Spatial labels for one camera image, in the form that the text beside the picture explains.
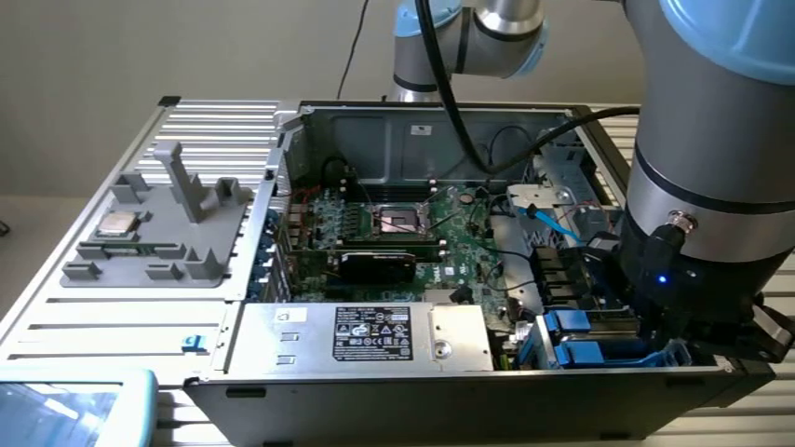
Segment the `power supply label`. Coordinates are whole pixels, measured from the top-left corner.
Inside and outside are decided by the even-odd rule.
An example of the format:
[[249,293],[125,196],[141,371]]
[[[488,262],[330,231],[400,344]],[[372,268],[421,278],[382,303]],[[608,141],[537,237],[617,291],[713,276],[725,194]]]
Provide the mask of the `power supply label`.
[[334,360],[412,360],[408,307],[337,307]]

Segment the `cable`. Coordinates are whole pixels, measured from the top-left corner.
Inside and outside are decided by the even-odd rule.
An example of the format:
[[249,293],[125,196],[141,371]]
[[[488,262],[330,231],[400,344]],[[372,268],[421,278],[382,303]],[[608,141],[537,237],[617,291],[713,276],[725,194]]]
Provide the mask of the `cable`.
[[492,291],[515,291],[520,287],[535,284],[535,279],[531,279],[529,281],[524,281],[521,284],[517,284],[513,287],[505,287],[505,288],[495,287],[495,285],[491,282],[488,282],[488,280],[492,277],[492,275],[495,274],[495,271],[497,270],[497,268],[500,266],[501,266],[501,263],[496,263],[495,266],[488,271],[488,274],[485,275],[485,287],[488,287]]
[[424,53],[427,55],[428,65],[431,72],[433,73],[433,80],[436,81],[436,88],[439,90],[439,96],[443,102],[444,111],[449,119],[449,124],[456,132],[459,138],[460,148],[475,165],[475,167],[485,174],[499,174],[513,165],[525,161],[529,156],[537,153],[540,148],[548,144],[555,138],[567,133],[569,130],[583,126],[584,124],[596,121],[603,118],[619,115],[636,115],[640,112],[639,107],[615,107],[611,109],[600,110],[591,114],[583,115],[563,125],[557,126],[548,133],[545,133],[535,142],[531,144],[524,153],[511,158],[504,163],[496,166],[487,166],[479,157],[477,150],[472,144],[472,139],[467,132],[467,128],[460,118],[459,106],[456,105],[456,97],[449,87],[449,80],[447,78],[447,70],[444,69],[443,55],[439,50],[439,41],[436,40],[436,31],[433,29],[433,20],[431,18],[431,6],[428,0],[415,0],[415,6],[417,9],[417,19],[420,22],[420,30],[423,33]]
[[320,165],[320,186],[321,187],[328,186],[328,184],[325,184],[325,170],[328,169],[329,165],[334,161],[338,161],[342,165],[345,165],[345,168],[349,166],[348,160],[345,160],[344,156],[326,156],[325,159],[322,160],[322,164]]
[[505,126],[504,128],[501,128],[500,130],[496,131],[495,136],[492,137],[492,140],[488,143],[488,166],[495,165],[495,143],[497,142],[497,137],[501,134],[501,132],[504,132],[505,130],[511,130],[511,129],[517,130],[524,135],[527,142],[529,144],[533,144],[533,137],[531,137],[531,134],[523,127],[513,125],[513,124],[509,126]]
[[[503,197],[503,196],[507,196],[507,195],[504,195],[504,194],[500,194],[500,195],[497,195],[497,196],[495,196],[495,197],[492,198],[492,200],[489,201],[489,209],[491,209],[491,207],[493,206],[492,204],[495,203],[495,200],[496,200],[497,198]],[[475,212],[476,212],[476,210],[477,210],[477,206],[479,206],[479,204],[480,204],[480,203],[483,203],[483,202],[481,202],[481,201],[479,201],[479,202],[477,202],[475,205],[472,205],[472,212],[469,213],[469,220],[468,220],[468,222],[467,222],[467,228],[469,228],[469,227],[472,226],[472,220],[473,220],[473,217],[475,217]],[[483,244],[483,243],[481,243],[481,242],[480,242],[480,241],[479,241],[479,240],[475,238],[475,237],[476,237],[476,235],[475,235],[475,234],[472,235],[472,237],[473,237],[473,238],[472,238],[472,240],[473,240],[475,244],[476,244],[476,245],[477,245],[477,246],[479,246],[481,249],[484,249],[485,251],[489,251],[491,253],[497,253],[497,254],[509,254],[509,255],[512,255],[512,256],[517,256],[519,258],[524,259],[524,260],[525,260],[528,263],[531,262],[531,257],[529,257],[529,256],[527,256],[527,255],[524,255],[524,254],[519,253],[517,251],[507,251],[507,250],[492,249],[491,247],[487,247],[487,246],[485,246],[485,244]]]
[[361,4],[361,13],[358,15],[358,25],[356,26],[356,34],[352,37],[350,52],[348,53],[348,62],[345,63],[345,71],[342,72],[342,78],[338,80],[338,88],[336,88],[336,99],[342,94],[342,88],[345,87],[345,79],[348,78],[348,70],[350,70],[352,55],[356,52],[356,44],[358,43],[358,35],[361,34],[361,25],[364,25],[364,16],[368,12],[368,3],[370,0],[364,0]]

